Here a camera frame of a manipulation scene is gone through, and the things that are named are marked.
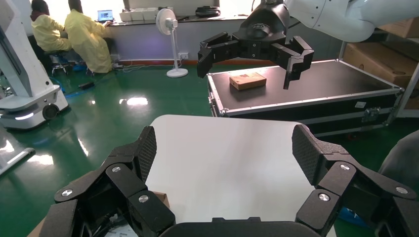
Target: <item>black bag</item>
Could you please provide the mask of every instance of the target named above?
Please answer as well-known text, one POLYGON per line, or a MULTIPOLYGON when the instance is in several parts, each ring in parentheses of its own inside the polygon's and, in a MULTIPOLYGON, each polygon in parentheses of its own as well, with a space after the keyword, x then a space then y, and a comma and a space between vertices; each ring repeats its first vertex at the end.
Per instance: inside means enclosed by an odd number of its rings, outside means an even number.
POLYGON ((220 14, 221 10, 217 6, 200 6, 195 11, 195 15, 198 17, 215 17, 220 14))

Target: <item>small cardboard box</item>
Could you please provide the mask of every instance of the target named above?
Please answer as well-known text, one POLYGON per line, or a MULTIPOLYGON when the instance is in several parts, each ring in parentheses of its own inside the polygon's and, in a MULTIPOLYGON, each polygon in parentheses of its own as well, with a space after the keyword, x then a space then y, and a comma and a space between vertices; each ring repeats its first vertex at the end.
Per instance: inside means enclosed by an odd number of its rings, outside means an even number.
MULTIPOLYGON (((168 196, 164 193, 158 193, 154 192, 154 194, 162 201, 168 208, 170 208, 168 196)), ((32 232, 29 233, 28 237, 39 237, 42 229, 43 222, 45 221, 45 218, 39 222, 39 224, 32 230, 32 232)))
POLYGON ((266 78, 258 73, 248 73, 230 77, 230 84, 238 90, 266 85, 266 78))
POLYGON ((419 17, 383 25, 379 28, 403 38, 419 38, 419 17))

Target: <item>stool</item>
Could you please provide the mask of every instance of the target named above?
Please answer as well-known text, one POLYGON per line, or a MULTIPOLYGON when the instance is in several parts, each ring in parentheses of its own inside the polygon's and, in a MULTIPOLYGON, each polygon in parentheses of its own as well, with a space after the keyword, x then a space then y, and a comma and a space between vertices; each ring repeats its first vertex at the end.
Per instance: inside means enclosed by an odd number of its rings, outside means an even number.
POLYGON ((67 59, 64 58, 64 54, 67 53, 67 51, 64 50, 58 50, 58 51, 51 51, 51 52, 45 52, 44 54, 47 56, 53 56, 58 59, 58 63, 52 67, 52 76, 55 76, 55 72, 57 70, 63 70, 66 75, 69 74, 72 66, 68 62, 67 59))

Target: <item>cardboard box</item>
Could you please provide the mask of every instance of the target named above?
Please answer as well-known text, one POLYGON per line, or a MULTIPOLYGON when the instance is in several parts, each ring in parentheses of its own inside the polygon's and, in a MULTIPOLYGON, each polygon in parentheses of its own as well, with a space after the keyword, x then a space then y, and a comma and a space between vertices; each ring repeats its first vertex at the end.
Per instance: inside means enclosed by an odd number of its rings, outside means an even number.
POLYGON ((387 24, 379 28, 403 38, 419 38, 419 17, 387 24))
MULTIPOLYGON (((159 192, 154 192, 154 194, 160 199, 160 201, 162 201, 168 208, 170 208, 168 196, 166 194, 159 192)), ((29 233, 28 237, 39 237, 44 221, 45 218, 43 218, 43 220, 39 222, 39 224, 32 230, 32 232, 29 233)))
POLYGON ((266 78, 258 73, 248 73, 230 77, 230 84, 238 90, 266 85, 266 78))
POLYGON ((408 58, 419 62, 419 43, 404 41, 382 42, 386 47, 391 48, 408 58))
POLYGON ((349 43, 343 60, 367 73, 406 88, 418 62, 381 43, 349 43))
POLYGON ((132 21, 131 12, 121 12, 119 13, 121 21, 132 21))
POLYGON ((143 16, 143 8, 137 8, 134 9, 134 11, 131 12, 131 18, 133 21, 143 21, 144 20, 144 16, 143 16))
POLYGON ((143 11, 144 20, 155 20, 159 9, 157 7, 149 7, 143 11))

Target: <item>white standing fan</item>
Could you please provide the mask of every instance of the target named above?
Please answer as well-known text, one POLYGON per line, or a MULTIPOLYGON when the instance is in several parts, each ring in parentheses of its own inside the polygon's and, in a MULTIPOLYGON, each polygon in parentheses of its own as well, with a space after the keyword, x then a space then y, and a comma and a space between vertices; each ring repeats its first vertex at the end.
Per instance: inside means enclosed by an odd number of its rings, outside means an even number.
POLYGON ((179 68, 177 65, 176 42, 174 39, 174 29, 177 27, 177 20, 172 10, 164 8, 159 11, 156 17, 156 25, 159 31, 164 35, 171 35, 171 46, 173 49, 174 69, 168 71, 170 78, 179 78, 188 74, 188 70, 179 68))

